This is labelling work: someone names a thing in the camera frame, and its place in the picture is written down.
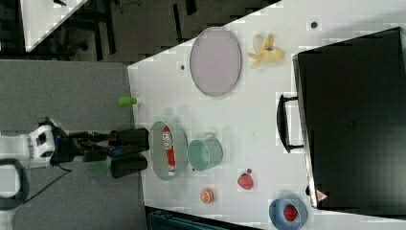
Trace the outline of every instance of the black dot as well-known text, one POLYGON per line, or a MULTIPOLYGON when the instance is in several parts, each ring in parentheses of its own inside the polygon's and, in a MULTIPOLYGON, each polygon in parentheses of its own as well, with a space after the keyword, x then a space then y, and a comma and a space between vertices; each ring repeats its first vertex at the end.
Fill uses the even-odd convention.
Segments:
POLYGON ((317 22, 312 22, 310 24, 311 28, 315 29, 317 27, 317 22))

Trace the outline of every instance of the suitcase handle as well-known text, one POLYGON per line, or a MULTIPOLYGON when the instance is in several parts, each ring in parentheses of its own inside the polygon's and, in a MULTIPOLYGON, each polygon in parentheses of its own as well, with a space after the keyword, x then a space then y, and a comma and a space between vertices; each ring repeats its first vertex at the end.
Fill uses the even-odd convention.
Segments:
POLYGON ((293 145, 290 145, 290 142, 289 142, 289 127, 287 125, 286 107, 284 106, 284 104, 287 102, 296 101, 296 100, 298 100, 298 97, 286 98, 284 95, 281 95, 279 103, 278 103, 278 110, 277 110, 278 133, 280 135, 284 148, 289 153, 293 149, 300 149, 300 148, 304 147, 303 145, 293 146, 293 145))

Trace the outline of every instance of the small green cylinder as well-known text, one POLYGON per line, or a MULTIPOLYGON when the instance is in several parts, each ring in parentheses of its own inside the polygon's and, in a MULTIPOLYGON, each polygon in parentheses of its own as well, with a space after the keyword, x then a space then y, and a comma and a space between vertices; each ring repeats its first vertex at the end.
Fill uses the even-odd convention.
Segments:
POLYGON ((137 103, 136 98, 120 98, 119 99, 119 105, 121 105, 121 106, 131 106, 136 103, 137 103))

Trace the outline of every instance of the green object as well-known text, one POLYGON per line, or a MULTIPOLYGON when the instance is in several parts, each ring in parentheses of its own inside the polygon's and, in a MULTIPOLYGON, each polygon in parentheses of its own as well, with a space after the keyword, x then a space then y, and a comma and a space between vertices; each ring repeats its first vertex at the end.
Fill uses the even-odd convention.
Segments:
POLYGON ((110 168, 111 159, 107 157, 107 160, 100 161, 100 162, 93 162, 86 164, 86 169, 89 171, 90 174, 93 176, 99 175, 101 173, 106 173, 107 170, 110 168))
POLYGON ((197 171, 205 171, 218 164, 223 158, 220 143, 214 134, 207 133, 204 140, 194 140, 188 147, 188 160, 197 171))
POLYGON ((133 104, 137 103, 137 99, 136 98, 120 98, 119 99, 119 104, 121 106, 130 106, 133 104))

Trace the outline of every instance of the red warning label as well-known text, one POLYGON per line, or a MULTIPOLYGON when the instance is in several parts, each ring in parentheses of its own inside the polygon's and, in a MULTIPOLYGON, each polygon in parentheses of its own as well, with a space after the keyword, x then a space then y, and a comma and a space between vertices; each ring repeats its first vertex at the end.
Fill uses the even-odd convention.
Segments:
POLYGON ((319 202, 325 200, 328 198, 328 195, 323 194, 322 192, 316 190, 316 194, 317 194, 317 199, 319 200, 319 202))

